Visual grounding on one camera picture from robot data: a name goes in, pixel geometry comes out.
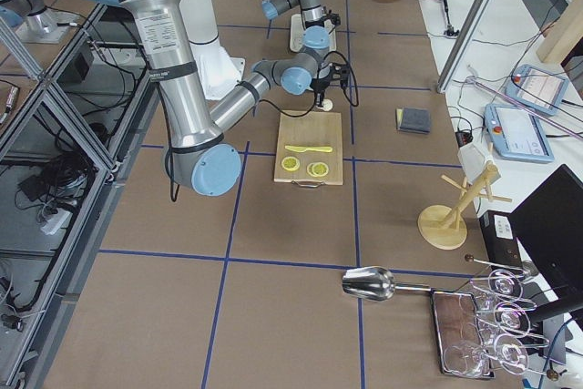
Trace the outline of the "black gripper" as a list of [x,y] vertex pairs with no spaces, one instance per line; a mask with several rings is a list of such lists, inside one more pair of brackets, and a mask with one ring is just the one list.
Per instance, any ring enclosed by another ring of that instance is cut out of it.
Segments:
[[312,91],[314,92],[314,103],[317,108],[323,108],[325,90],[333,81],[334,67],[326,67],[321,70],[316,78],[312,80]]

